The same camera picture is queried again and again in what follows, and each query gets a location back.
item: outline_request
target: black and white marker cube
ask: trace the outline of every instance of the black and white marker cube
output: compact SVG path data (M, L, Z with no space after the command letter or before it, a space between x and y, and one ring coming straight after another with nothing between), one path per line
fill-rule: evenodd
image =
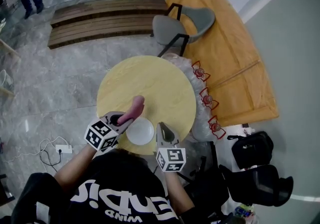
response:
M97 151L106 150L116 144L118 133L101 119L94 119L87 127L84 139Z
M156 154L156 161L163 172L180 172L187 161L186 149L160 147Z

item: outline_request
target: wooden bench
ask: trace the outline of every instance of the wooden bench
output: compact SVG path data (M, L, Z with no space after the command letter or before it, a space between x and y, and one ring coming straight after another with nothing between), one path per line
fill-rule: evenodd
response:
M165 0L97 0L55 11L50 49L100 38L152 33L155 15L167 10Z

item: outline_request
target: black backpack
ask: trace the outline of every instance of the black backpack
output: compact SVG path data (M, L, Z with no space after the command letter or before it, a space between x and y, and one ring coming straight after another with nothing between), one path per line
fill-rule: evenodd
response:
M265 131L259 131L247 137L229 135L227 139L238 139L232 146L232 153L240 169L270 163L274 143Z

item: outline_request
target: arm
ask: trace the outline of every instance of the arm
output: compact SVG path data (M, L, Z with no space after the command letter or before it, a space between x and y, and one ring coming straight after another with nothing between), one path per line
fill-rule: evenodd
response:
M58 170L54 178L63 191L67 192L74 188L74 185L84 174L96 153L97 151L87 144L71 161Z
M182 187L176 172L164 173L171 206L177 215L181 215L195 207L185 189Z

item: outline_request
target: round yellow table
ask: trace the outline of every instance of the round yellow table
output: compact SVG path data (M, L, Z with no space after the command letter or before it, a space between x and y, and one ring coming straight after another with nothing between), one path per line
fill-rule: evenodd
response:
M154 126L152 141L132 144L126 133L118 147L140 155L156 150L157 123L165 122L177 131L180 142L189 133L196 116L196 97L185 74L169 61L154 56L136 56L115 65L104 77L97 96L97 115L110 111L126 112L133 97L145 98L142 117Z

